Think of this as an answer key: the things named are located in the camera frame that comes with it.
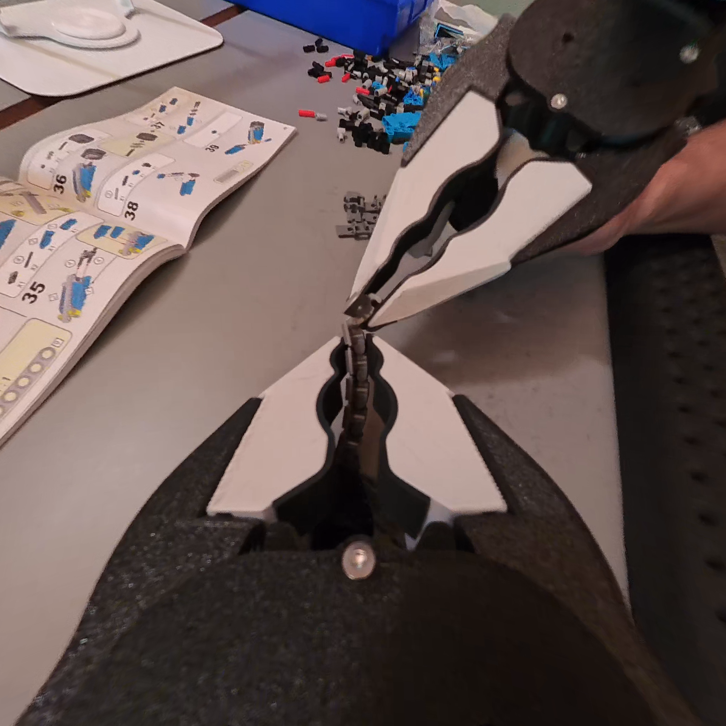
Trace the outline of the blue storage bin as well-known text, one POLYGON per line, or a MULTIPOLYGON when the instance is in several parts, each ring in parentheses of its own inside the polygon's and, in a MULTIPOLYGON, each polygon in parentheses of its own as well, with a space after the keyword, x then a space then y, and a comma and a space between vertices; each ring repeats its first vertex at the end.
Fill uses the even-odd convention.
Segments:
POLYGON ((251 12, 354 50, 380 55, 431 1, 233 1, 251 12))

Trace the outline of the person's right forearm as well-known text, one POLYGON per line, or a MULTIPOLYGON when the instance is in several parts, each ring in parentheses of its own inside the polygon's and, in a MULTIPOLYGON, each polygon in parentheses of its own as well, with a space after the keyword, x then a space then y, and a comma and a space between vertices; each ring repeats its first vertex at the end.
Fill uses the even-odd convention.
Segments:
POLYGON ((725 121, 691 136, 631 204, 567 251, 594 255, 630 235, 682 233, 725 233, 725 121))

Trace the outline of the single grey track link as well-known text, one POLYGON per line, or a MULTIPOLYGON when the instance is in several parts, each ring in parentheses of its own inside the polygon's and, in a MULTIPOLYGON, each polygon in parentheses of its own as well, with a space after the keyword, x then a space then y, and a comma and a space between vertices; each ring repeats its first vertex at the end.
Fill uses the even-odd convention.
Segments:
POLYGON ((346 325, 349 327, 365 327, 380 306, 380 299, 375 294, 361 293, 348 302, 344 311, 346 325))

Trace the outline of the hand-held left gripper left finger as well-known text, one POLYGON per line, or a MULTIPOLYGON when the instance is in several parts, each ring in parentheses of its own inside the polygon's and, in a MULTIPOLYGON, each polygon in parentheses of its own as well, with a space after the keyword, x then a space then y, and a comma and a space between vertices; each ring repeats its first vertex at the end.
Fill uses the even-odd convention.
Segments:
POLYGON ((269 386, 206 507, 307 534, 332 509, 346 347, 335 337, 269 386))

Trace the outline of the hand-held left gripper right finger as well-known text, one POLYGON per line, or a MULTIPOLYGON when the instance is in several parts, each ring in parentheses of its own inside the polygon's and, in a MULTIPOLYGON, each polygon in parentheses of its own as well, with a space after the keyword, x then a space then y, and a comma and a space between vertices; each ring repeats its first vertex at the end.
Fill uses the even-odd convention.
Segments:
POLYGON ((383 423, 377 498, 406 537, 507 504, 448 387, 377 336, 368 339, 372 409, 383 423))

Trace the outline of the white laptop stand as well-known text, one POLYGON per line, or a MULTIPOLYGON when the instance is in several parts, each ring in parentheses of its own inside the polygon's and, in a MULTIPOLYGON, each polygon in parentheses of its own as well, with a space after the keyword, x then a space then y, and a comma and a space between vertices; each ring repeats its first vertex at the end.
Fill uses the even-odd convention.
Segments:
POLYGON ((217 30, 159 2, 2 5, 2 80, 68 97, 214 50, 217 30))

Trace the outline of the black perforated pad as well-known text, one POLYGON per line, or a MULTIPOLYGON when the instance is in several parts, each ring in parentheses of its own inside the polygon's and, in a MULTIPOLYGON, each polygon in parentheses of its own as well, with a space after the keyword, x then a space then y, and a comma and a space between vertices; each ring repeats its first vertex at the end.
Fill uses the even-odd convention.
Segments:
POLYGON ((725 286, 710 237, 605 254, 634 619, 703 724, 725 723, 725 286))

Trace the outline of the grey desk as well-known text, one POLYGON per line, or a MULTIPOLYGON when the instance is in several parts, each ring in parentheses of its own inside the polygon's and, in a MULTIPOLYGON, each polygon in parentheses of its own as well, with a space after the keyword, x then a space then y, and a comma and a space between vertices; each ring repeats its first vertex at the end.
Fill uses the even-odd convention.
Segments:
MULTIPOLYGON (((137 288, 2 448, 2 724, 48 678, 164 478, 245 400, 340 333, 364 248, 335 234, 343 195, 386 193, 399 165, 399 148, 381 155, 338 142, 332 116, 353 91, 307 76, 308 33, 249 11, 218 28, 216 50, 2 131, 2 176, 15 178, 37 141, 172 86, 298 130, 206 216, 188 253, 137 288)), ((381 335, 549 473, 628 597, 602 259, 554 253, 381 335)))

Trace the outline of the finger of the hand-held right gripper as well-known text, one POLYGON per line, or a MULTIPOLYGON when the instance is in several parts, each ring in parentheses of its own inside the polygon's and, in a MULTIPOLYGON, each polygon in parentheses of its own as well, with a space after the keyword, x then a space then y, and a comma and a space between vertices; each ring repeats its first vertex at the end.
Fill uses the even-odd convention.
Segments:
POLYGON ((588 195, 591 181, 571 162, 535 159, 508 180, 483 222, 451 237, 428 267, 405 278, 366 326, 377 330, 442 304, 512 267, 514 256, 588 195))
POLYGON ((495 102, 468 91, 420 147, 410 143, 413 156, 396 172, 347 303, 361 293, 380 292, 404 255, 431 236, 466 170, 483 163, 500 137, 495 102))

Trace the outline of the clear plastic bag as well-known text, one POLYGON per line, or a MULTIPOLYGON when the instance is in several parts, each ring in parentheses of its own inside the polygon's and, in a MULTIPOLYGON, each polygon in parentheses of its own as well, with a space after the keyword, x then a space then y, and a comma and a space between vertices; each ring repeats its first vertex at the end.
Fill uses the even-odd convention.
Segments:
POLYGON ((498 22, 498 17, 478 5, 431 2, 419 21, 418 52, 427 55, 464 51, 492 32, 498 22))

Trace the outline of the pile of small building bricks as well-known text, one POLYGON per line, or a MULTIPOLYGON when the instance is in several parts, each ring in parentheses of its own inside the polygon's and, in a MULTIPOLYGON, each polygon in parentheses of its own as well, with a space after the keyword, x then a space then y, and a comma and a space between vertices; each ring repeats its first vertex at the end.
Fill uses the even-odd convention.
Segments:
POLYGON ((341 82, 355 88, 351 105, 337 110, 338 141, 351 140, 355 147, 386 155, 392 146, 409 144, 446 71, 484 35, 437 23, 409 57, 391 51, 377 56, 362 50, 331 54, 322 38, 303 45, 303 52, 323 57, 307 70, 318 84, 332 82, 333 71, 339 69, 341 82))

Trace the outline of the pile of grey links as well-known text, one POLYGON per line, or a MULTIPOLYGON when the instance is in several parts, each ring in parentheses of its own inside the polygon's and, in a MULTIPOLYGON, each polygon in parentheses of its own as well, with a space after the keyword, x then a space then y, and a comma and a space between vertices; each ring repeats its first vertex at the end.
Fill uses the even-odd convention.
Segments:
POLYGON ((370 201, 360 192, 347 192, 343 197, 346 223, 335 227, 341 239, 368 241, 386 202, 387 195, 374 195, 370 201))

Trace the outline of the open instruction booklet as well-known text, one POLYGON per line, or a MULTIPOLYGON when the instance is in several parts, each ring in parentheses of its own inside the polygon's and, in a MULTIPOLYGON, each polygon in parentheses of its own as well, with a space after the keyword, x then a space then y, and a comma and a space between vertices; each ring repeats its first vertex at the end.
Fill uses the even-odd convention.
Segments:
POLYGON ((1 435, 62 382, 146 277, 292 140, 290 123, 173 87, 53 134, 1 190, 1 435))

